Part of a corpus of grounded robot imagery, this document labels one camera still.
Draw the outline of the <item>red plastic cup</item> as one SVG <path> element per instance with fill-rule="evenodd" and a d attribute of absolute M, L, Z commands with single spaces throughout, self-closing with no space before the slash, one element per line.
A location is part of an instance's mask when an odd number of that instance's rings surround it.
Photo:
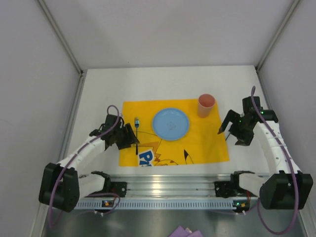
<path fill-rule="evenodd" d="M 200 118 L 206 118 L 212 108 L 215 106 L 216 100 L 210 94 L 202 94 L 198 98 L 197 114 Z"/>

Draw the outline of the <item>yellow cartoon placemat cloth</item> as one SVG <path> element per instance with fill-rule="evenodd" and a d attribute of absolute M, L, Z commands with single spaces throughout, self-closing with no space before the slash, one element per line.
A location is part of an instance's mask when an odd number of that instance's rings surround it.
<path fill-rule="evenodd" d="M 188 133 L 176 141 L 159 138 L 153 131 L 152 121 L 157 112 L 166 108 L 182 110 L 189 118 Z M 224 162 L 229 160 L 225 135 L 218 133 L 221 119 L 214 106 L 206 118 L 198 116 L 197 99 L 127 101 L 123 103 L 124 121 L 138 128 L 138 155 L 136 146 L 121 150 L 120 166 L 171 166 Z"/>

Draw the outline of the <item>blue plastic plate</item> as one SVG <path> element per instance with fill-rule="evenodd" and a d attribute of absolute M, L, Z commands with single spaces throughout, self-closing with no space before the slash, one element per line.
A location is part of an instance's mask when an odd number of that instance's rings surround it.
<path fill-rule="evenodd" d="M 188 133 L 190 121 L 182 110 L 166 108 L 155 114 L 152 128 L 154 133 L 162 140 L 176 141 Z"/>

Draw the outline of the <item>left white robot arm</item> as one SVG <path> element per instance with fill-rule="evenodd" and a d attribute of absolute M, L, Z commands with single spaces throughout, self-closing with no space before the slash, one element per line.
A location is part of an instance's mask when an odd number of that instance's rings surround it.
<path fill-rule="evenodd" d="M 100 154 L 112 145 L 119 150 L 139 144 L 131 124 L 122 117 L 107 115 L 98 129 L 90 132 L 82 146 L 58 163 L 49 163 L 42 176 L 39 202 L 70 212 L 78 201 L 96 194 L 109 195 L 111 178 L 103 171 L 84 173 Z"/>

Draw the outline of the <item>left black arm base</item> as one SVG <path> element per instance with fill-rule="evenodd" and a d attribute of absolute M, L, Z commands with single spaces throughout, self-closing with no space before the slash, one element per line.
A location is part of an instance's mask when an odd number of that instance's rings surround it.
<path fill-rule="evenodd" d="M 104 192 L 106 193 L 115 193 L 121 198 L 125 197 L 127 192 L 127 183 L 126 182 L 109 182 L 104 187 Z"/>

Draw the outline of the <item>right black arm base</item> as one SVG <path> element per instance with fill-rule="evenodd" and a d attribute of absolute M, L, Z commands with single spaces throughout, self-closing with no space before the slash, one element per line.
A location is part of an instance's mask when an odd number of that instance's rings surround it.
<path fill-rule="evenodd" d="M 236 186 L 231 181 L 214 182 L 215 195 L 217 198 L 236 197 Z"/>

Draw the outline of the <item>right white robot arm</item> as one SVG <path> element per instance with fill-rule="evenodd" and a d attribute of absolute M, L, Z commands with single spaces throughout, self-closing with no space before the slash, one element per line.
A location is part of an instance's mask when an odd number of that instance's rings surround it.
<path fill-rule="evenodd" d="M 265 209 L 303 209 L 314 182 L 292 160 L 275 112 L 263 109 L 258 96 L 243 98 L 242 108 L 242 114 L 229 110 L 218 132 L 228 129 L 236 137 L 237 146 L 250 146 L 257 138 L 267 160 L 269 178 L 252 171 L 235 171 L 230 175 L 230 185 L 216 195 L 228 198 L 233 193 L 249 191 L 260 198 Z"/>

